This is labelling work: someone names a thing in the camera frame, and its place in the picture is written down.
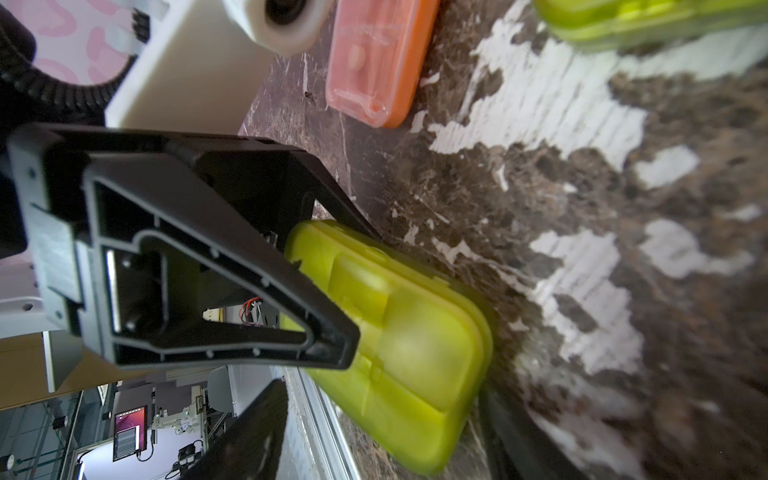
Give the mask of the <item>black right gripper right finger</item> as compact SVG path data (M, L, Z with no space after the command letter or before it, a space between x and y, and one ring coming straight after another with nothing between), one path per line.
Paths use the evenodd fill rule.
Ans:
M489 383L479 392L479 419L493 479L583 479L585 475L538 427L524 405Z

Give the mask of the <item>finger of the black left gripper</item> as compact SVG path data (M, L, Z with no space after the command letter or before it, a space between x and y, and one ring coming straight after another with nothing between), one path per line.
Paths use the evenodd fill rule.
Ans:
M285 237L321 204L339 223L378 232L321 160L266 138L181 135L179 158L262 233Z

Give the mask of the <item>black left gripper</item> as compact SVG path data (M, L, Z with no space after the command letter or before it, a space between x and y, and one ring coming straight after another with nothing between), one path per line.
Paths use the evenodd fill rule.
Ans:
M357 326L172 154L179 134L28 123L10 170L49 317L121 367L345 369Z

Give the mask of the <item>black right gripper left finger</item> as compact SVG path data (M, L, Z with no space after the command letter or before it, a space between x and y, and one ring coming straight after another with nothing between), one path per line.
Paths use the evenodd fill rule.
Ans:
M275 479L287 423L285 381L271 381L183 479Z

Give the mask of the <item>small orange pillbox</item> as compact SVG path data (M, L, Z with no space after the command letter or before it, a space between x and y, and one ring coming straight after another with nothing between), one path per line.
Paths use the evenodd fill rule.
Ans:
M328 106L373 128L400 126L439 7L439 0L339 1L325 82Z

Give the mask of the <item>green pillbox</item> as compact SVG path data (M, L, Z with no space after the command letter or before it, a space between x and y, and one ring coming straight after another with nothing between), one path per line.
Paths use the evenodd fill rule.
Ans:
M448 463L493 356L492 307L429 265L333 220L296 226L285 247L358 327L345 370L310 377L405 468Z
M767 21L762 0L535 0L552 35L585 51L627 49Z

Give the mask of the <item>green pillbox front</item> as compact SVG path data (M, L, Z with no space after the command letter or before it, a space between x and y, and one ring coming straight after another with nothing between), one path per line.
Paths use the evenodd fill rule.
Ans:
M448 463L493 356L492 307L429 265L333 220L296 226L285 247L358 327L345 370L310 377L405 468Z

